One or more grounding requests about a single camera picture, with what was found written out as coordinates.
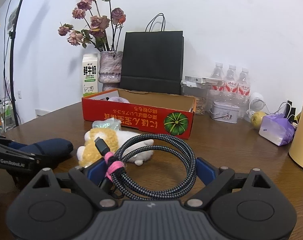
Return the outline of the clear water bottle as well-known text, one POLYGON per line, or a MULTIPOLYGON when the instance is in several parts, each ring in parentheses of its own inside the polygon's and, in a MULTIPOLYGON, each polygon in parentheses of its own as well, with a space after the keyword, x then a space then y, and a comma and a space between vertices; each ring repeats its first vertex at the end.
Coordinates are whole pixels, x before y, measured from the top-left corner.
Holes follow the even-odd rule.
POLYGON ((237 90, 238 90, 238 82, 236 75, 236 66, 229 64, 229 68, 225 76, 225 88, 224 88, 225 101, 227 103, 234 103, 237 90))
POLYGON ((242 68, 238 78, 237 101, 239 107, 239 118, 243 118, 247 111, 247 102, 250 95, 250 78, 247 68, 242 68))
POLYGON ((215 68, 211 74, 211 78, 214 79, 215 83, 213 83, 209 89, 208 97, 207 97, 207 112, 210 111, 212 104, 215 100, 219 100, 221 92, 224 91, 225 87, 225 75, 223 71, 223 64, 216 62, 215 68))

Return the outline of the black paper shopping bag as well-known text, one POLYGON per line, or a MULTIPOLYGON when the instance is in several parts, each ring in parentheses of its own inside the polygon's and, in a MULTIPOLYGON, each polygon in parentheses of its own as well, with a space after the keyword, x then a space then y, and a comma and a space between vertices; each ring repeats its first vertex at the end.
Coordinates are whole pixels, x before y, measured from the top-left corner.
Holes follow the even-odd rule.
POLYGON ((121 89, 181 94, 184 36, 182 31, 165 28, 166 18, 159 13, 145 31, 126 33, 121 89))

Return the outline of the white green milk carton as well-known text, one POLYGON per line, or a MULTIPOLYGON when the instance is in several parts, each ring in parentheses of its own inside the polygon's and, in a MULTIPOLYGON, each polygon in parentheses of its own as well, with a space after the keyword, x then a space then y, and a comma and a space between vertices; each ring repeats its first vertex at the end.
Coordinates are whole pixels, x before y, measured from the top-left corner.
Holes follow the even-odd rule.
POLYGON ((85 54, 82 68, 83 96, 98 93, 98 54, 85 54))

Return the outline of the yellow green pear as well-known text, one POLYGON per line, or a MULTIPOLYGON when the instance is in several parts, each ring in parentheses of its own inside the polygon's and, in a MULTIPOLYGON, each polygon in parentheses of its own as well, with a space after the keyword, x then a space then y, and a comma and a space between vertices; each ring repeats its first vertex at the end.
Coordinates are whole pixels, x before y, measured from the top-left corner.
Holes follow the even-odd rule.
POLYGON ((266 113, 262 111, 255 112, 251 116, 251 125, 253 126, 254 129, 259 130, 263 121, 263 117, 266 116, 266 113))

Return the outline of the fluffy lilac headband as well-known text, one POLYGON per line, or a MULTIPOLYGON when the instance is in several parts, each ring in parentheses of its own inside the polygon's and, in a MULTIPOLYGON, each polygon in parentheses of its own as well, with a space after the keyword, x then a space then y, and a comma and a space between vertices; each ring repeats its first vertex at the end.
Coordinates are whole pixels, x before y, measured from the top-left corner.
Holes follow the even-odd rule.
POLYGON ((122 98, 122 97, 118 97, 118 96, 114 96, 108 99, 108 101, 110 102, 121 102, 121 103, 130 103, 127 99, 122 98))

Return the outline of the orange white plush hamster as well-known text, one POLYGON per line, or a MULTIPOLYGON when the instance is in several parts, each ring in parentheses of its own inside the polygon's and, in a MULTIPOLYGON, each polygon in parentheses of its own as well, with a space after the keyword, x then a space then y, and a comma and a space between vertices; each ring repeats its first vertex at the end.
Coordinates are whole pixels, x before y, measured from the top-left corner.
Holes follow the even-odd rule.
MULTIPOLYGON (((77 149, 77 158, 78 163, 82 167, 88 167, 92 165, 94 162, 98 161, 102 158, 99 151, 97 150, 94 141, 100 137, 103 139, 110 150, 115 153, 126 141, 140 135, 136 132, 129 132, 129 131, 116 131, 110 128, 92 128, 87 131, 84 135, 85 143, 84 146, 80 146, 77 149)), ((128 147, 125 152, 123 153, 123 157, 130 153, 131 151, 144 147, 144 146, 151 146, 154 144, 152 139, 145 140, 142 142, 135 143, 134 145, 128 147)), ((147 161, 153 155, 153 150, 144 151, 142 153, 138 153, 134 155, 132 158, 128 160, 128 162, 134 163, 137 166, 141 166, 144 161, 147 161)))

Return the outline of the middle clear water bottle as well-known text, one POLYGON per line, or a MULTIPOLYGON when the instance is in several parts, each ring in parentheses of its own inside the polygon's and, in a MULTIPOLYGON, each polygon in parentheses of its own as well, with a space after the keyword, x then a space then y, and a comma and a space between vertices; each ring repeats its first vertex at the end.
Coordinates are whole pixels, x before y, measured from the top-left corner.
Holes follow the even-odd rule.
POLYGON ((234 103, 237 90, 238 90, 238 82, 236 75, 236 66, 229 64, 229 68, 225 76, 225 88, 224 88, 225 101, 227 103, 234 103))

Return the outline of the purple gift bag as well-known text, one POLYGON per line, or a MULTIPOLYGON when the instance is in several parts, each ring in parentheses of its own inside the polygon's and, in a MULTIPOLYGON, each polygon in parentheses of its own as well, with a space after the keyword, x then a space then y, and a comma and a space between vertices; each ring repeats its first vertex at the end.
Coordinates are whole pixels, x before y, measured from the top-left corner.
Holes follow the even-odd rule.
POLYGON ((276 146, 282 146, 292 142, 295 128, 283 113, 266 115, 258 133, 276 146))

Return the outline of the small white desk fan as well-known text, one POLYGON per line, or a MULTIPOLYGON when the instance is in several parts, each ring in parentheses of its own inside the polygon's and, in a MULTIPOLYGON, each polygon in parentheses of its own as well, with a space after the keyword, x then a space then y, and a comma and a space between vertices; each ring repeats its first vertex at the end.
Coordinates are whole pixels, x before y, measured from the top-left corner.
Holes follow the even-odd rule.
POLYGON ((262 94, 258 92, 254 92, 250 95, 248 99, 248 107, 245 115, 245 120, 250 122, 251 116, 261 111, 265 107, 265 102, 262 94))

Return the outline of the iridescent plastic packet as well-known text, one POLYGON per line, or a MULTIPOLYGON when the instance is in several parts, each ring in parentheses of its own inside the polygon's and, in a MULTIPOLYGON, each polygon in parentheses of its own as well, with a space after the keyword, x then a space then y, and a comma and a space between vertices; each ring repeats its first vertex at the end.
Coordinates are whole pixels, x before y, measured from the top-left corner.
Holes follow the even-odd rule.
POLYGON ((92 128, 109 128, 119 131, 121 129, 121 121, 115 118, 109 118, 104 121, 94 121, 92 123, 92 128))

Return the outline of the dried pink rose bouquet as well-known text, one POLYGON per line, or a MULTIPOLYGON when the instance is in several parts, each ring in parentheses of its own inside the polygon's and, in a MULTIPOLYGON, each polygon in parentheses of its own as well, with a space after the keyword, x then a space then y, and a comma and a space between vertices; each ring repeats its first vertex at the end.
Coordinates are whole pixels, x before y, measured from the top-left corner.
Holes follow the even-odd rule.
POLYGON ((72 17, 85 21, 85 27, 78 30, 71 24, 61 24, 58 28, 59 36, 66 36, 72 46, 86 48, 91 44, 99 52, 117 51, 126 14, 119 7, 113 8, 111 1, 104 0, 109 4, 107 16, 100 13, 98 0, 80 0, 72 10, 72 17))

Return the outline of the navy blue sock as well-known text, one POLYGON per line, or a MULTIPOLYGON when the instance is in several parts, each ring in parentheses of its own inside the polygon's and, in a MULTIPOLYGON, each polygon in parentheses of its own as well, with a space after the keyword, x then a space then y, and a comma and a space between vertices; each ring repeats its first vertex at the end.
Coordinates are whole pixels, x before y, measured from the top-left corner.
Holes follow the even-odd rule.
POLYGON ((71 156, 74 150, 73 144, 65 139, 55 138, 25 145, 18 142, 11 142, 10 148, 24 153, 33 153, 40 157, 46 164, 45 167, 56 168, 60 163, 71 156))

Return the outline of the white floral tin box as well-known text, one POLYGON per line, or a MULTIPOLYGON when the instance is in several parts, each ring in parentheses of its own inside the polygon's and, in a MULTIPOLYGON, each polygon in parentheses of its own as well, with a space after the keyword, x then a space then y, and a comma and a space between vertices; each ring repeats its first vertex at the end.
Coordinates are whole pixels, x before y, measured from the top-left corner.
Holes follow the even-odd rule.
POLYGON ((212 107, 209 110, 210 116, 215 121, 236 124, 240 108, 236 105, 213 101, 212 107))

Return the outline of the white wall socket panel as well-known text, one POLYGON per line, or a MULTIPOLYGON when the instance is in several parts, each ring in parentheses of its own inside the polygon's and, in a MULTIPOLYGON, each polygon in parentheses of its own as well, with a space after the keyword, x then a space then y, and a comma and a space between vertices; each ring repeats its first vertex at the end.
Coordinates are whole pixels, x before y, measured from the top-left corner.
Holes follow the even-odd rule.
POLYGON ((41 117, 41 116, 44 116, 48 113, 50 113, 51 111, 47 111, 47 110, 43 110, 43 109, 35 109, 35 115, 36 117, 41 117))

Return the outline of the right clear water bottle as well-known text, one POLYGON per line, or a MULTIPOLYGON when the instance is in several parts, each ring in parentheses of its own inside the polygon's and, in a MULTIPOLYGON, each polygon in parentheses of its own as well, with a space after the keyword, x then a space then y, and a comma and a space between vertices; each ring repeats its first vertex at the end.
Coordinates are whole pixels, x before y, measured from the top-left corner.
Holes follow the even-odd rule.
POLYGON ((247 111, 247 102, 250 95, 250 78, 247 68, 242 68, 238 78, 237 101, 239 107, 239 118, 243 118, 247 111))

